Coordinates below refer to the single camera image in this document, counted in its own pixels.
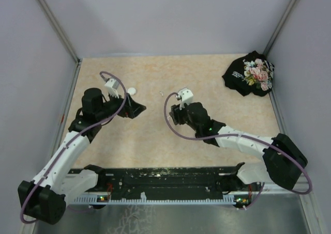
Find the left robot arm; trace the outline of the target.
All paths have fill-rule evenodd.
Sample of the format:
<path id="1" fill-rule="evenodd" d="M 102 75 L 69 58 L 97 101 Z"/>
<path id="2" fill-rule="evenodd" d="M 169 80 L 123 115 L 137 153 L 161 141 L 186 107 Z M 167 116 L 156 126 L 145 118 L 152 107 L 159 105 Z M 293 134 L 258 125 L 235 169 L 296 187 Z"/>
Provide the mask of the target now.
<path id="1" fill-rule="evenodd" d="M 99 88 L 87 89 L 82 97 L 82 106 L 56 153 L 31 181 L 20 183 L 21 221 L 29 223 L 24 218 L 29 216 L 33 218 L 31 223 L 43 221 L 54 225 L 67 207 L 85 191 L 92 188 L 104 190 L 108 179 L 101 167 L 89 165 L 75 177 L 66 177 L 104 122 L 111 121 L 115 116 L 134 119 L 145 110 L 146 106 L 135 102 L 128 93 L 123 97 L 109 96 L 109 100 L 105 101 Z"/>

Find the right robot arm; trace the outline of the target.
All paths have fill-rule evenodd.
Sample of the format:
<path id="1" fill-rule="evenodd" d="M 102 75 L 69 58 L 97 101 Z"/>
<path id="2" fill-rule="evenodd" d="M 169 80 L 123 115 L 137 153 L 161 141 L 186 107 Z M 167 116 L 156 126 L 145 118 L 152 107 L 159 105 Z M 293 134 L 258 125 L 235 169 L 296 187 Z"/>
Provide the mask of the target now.
<path id="1" fill-rule="evenodd" d="M 293 191 L 308 160 L 285 134 L 275 137 L 256 136 L 235 130 L 223 122 L 211 119 L 200 102 L 180 107 L 172 105 L 169 112 L 175 125 L 188 125 L 194 141 L 203 141 L 221 148 L 236 149 L 258 158 L 258 163 L 243 163 L 231 177 L 231 185 L 243 190 L 254 182 L 273 182 Z"/>

